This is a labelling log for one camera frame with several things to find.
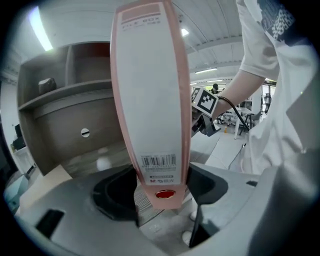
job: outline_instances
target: white shirt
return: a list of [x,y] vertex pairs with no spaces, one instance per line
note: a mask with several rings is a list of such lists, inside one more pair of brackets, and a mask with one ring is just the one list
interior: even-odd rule
[[261,174],[303,149],[286,111],[308,87],[318,68],[310,42],[299,35],[295,18],[276,0],[236,0],[244,58],[240,69],[276,80],[267,117],[249,132],[241,168]]

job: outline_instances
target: floor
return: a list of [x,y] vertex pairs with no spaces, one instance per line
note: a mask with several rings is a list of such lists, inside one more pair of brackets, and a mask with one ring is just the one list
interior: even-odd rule
[[[228,169],[246,143],[245,132],[234,139],[234,127],[220,125],[221,130],[211,137],[197,133],[191,139],[190,161],[221,169]],[[182,240],[184,231],[192,231],[194,223],[190,214],[197,209],[189,200],[179,210],[164,210],[140,227],[141,232],[169,255],[179,255],[189,250]]]
[[[219,125],[221,130],[211,137],[198,132],[191,139],[190,162],[206,164],[221,169],[228,169],[246,143],[246,133],[234,139],[234,127]],[[130,163],[125,144],[116,143],[109,148],[89,152],[65,161],[62,166],[73,177],[81,177],[98,172],[97,159],[103,158],[107,166],[115,167]],[[30,177],[30,184],[40,176],[35,170]],[[184,231],[192,231],[194,223],[189,215],[197,209],[193,199],[185,202],[178,210],[154,209],[139,185],[134,194],[138,206],[141,232],[169,255],[178,255],[189,250],[181,236]]]

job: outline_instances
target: printed graphic on shirt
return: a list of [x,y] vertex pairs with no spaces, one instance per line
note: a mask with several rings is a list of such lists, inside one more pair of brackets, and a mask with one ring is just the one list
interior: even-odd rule
[[198,95],[198,92],[200,91],[200,88],[195,88],[192,95],[191,95],[191,102],[193,102],[195,100],[195,98]]
[[216,98],[212,96],[210,93],[208,93],[206,90],[203,90],[197,106],[202,110],[207,111],[208,113],[211,113],[211,111],[215,106],[215,103],[216,103]]
[[257,0],[261,9],[261,26],[275,40],[288,46],[308,45],[308,40],[296,28],[294,16],[279,0]]

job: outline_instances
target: white label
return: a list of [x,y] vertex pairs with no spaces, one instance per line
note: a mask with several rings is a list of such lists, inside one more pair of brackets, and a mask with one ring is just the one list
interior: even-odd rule
[[175,153],[155,153],[140,155],[140,170],[147,185],[180,184]]
[[182,125],[176,55],[164,6],[122,24],[117,76],[132,148],[147,185],[181,183]]

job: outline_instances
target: wall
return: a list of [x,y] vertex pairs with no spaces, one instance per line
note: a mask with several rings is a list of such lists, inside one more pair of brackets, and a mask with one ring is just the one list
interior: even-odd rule
[[2,82],[0,94],[1,122],[4,139],[15,165],[21,173],[25,173],[33,163],[29,155],[17,156],[12,152],[11,144],[17,138],[15,126],[19,124],[17,87]]

